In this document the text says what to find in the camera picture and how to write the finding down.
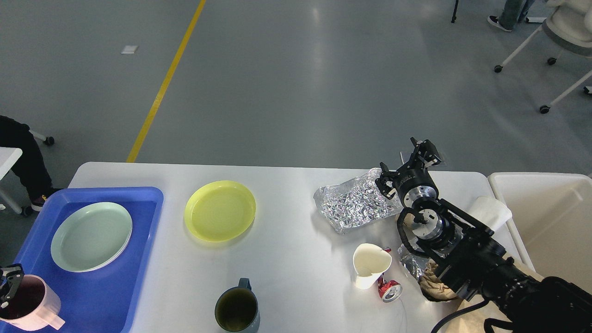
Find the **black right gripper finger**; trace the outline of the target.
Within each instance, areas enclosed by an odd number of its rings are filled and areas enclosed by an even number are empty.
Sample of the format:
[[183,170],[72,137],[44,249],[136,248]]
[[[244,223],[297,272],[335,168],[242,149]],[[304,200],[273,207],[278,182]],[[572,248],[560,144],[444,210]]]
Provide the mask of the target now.
[[414,149],[408,161],[402,164],[401,173],[410,171],[429,173],[429,168],[441,164],[441,154],[430,140],[419,141],[410,137],[410,141]]
[[384,162],[379,163],[379,168],[381,172],[379,177],[375,179],[376,187],[383,197],[393,200],[397,196],[397,186],[394,183],[400,177],[401,173],[397,170],[390,171]]

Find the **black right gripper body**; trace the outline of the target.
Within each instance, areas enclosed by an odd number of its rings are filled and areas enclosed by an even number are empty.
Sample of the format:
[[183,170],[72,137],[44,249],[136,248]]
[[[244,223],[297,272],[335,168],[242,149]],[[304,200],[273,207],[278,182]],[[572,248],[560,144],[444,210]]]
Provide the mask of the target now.
[[395,171],[389,177],[388,198],[397,196],[405,207],[413,207],[415,202],[424,198],[438,199],[438,189],[427,169],[404,169]]

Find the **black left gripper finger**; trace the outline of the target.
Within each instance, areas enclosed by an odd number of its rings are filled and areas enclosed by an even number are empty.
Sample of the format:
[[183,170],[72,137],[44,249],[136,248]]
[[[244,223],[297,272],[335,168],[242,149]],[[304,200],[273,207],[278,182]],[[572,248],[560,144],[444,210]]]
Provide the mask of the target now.
[[24,278],[24,270],[21,264],[12,264],[6,267],[1,267],[0,273],[0,305],[1,308],[6,308],[16,296]]

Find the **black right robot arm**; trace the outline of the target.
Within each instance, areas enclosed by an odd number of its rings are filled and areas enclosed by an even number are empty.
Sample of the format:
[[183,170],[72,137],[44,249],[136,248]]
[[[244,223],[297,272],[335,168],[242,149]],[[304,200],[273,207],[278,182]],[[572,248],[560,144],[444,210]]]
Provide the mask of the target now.
[[409,160],[395,171],[381,162],[375,183],[387,199],[400,199],[397,230],[409,253],[432,259],[435,275],[466,301],[481,295],[477,305],[458,310],[439,321],[437,333],[449,321],[493,302],[506,321],[487,318],[484,330],[495,327],[513,333],[589,333],[591,295],[559,277],[535,280],[504,259],[505,248],[494,231],[472,215],[440,198],[428,168],[441,157],[429,140],[417,141]]

